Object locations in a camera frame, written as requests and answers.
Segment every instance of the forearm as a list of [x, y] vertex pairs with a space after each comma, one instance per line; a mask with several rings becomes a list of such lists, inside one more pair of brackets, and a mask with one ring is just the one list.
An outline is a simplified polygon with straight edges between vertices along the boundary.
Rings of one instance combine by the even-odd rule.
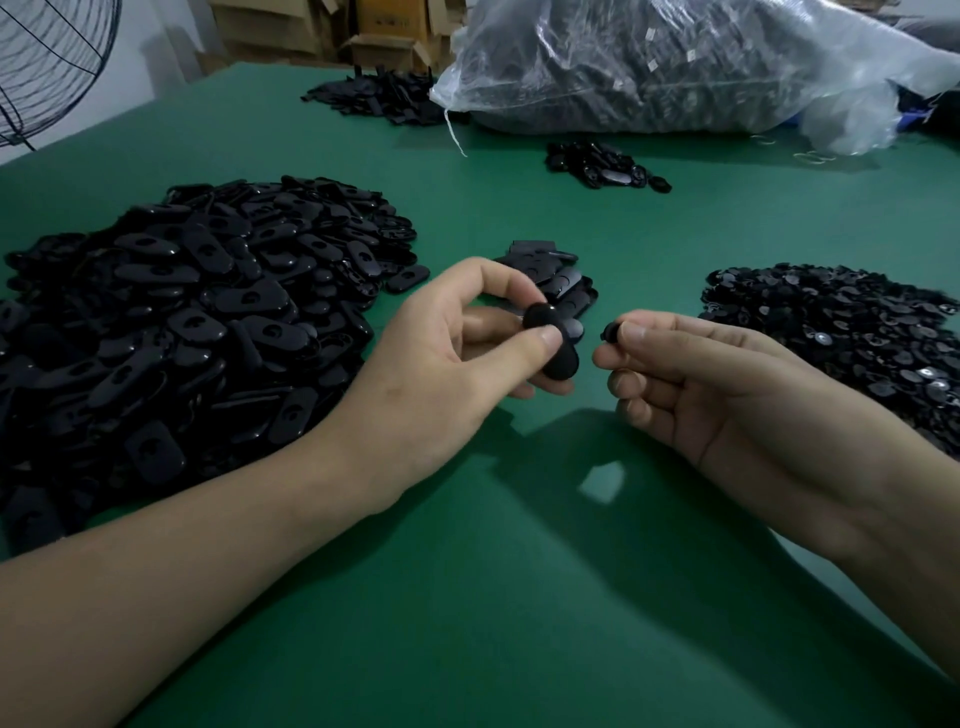
[[306, 470], [280, 453], [0, 566], [8, 723], [114, 724], [352, 525]]
[[960, 464], [911, 453], [862, 527], [865, 547], [839, 566], [960, 681]]

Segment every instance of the transparent plastic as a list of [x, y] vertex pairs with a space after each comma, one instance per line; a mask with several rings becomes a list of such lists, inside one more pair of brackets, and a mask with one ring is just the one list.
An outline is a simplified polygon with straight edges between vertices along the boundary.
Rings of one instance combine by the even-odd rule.
[[762, 133], [804, 112], [815, 149], [896, 133], [900, 85], [960, 55], [826, 0], [479, 0], [430, 96], [510, 133]]

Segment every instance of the pile of small black buttons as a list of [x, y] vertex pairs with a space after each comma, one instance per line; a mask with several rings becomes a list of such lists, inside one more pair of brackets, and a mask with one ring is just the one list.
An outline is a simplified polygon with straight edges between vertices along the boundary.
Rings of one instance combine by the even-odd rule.
[[7, 255], [0, 486], [14, 551], [300, 437], [339, 401], [381, 286], [429, 276], [379, 192], [284, 177], [173, 187]]
[[646, 167], [636, 164], [633, 157], [600, 142], [550, 142], [546, 145], [545, 161], [551, 172], [569, 172], [591, 189], [607, 185], [649, 186], [662, 194], [673, 189], [670, 182], [663, 177], [651, 175]]
[[843, 266], [728, 268], [707, 283], [701, 318], [770, 335], [960, 458], [960, 341], [943, 328], [960, 302]]
[[[547, 302], [556, 309], [555, 315], [548, 316], [550, 321], [547, 323], [558, 323], [571, 347], [584, 337], [584, 325], [579, 319], [596, 303], [599, 295], [593, 287], [593, 279], [573, 267], [578, 259], [573, 253], [558, 251], [552, 240], [515, 240], [506, 255], [496, 258], [498, 263], [523, 273], [543, 292]], [[504, 307], [513, 310], [509, 305]], [[522, 315], [524, 312], [514, 310], [514, 313]], [[530, 322], [534, 323], [530, 325], [543, 326], [545, 319], [542, 321], [541, 318], [542, 315], [536, 321], [531, 318]]]
[[[444, 110], [430, 101], [433, 73], [397, 73], [376, 67], [375, 75], [364, 75], [354, 66], [354, 75], [343, 81], [328, 81], [311, 88], [300, 98], [330, 104], [343, 114], [385, 116], [394, 124], [432, 126], [443, 124]], [[450, 113], [451, 121], [467, 121], [469, 114]]]

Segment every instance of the metal fan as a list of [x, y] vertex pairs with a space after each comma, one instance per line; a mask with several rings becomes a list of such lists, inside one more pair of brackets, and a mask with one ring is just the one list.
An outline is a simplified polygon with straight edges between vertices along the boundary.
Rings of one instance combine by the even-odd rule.
[[107, 65], [121, 0], [0, 0], [0, 147], [26, 144]]

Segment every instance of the green tabletop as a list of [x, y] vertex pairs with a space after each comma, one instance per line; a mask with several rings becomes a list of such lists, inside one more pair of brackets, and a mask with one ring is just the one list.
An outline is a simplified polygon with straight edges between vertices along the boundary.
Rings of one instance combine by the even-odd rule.
[[[593, 191], [544, 169], [543, 139], [457, 127], [463, 158], [444, 127], [300, 101], [339, 75], [234, 66], [5, 165], [0, 249], [103, 227], [174, 183], [324, 175], [382, 190], [433, 271], [520, 238], [577, 253], [600, 292], [577, 391], [505, 403], [438, 475], [264, 595], [130, 725], [950, 722], [960, 701], [946, 678], [621, 425], [588, 360], [616, 314], [695, 314], [704, 276], [731, 265], [842, 263], [960, 294], [957, 152], [906, 139], [814, 165], [790, 134], [769, 146], [623, 137], [673, 193]], [[378, 329], [398, 303], [381, 297]]]

